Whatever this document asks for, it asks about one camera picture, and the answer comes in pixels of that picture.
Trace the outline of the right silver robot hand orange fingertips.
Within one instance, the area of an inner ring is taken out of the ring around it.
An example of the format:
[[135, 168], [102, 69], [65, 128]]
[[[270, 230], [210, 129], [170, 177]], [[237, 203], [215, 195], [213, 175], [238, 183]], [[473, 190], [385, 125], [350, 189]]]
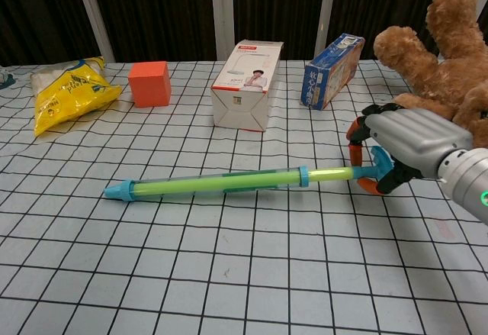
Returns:
[[387, 195], [411, 179], [440, 179], [449, 155], [474, 146], [468, 130], [427, 109], [395, 103], [370, 105], [352, 123], [346, 138], [353, 166], [362, 165], [362, 143], [370, 137], [393, 160], [393, 168], [383, 177], [358, 179], [373, 195]]

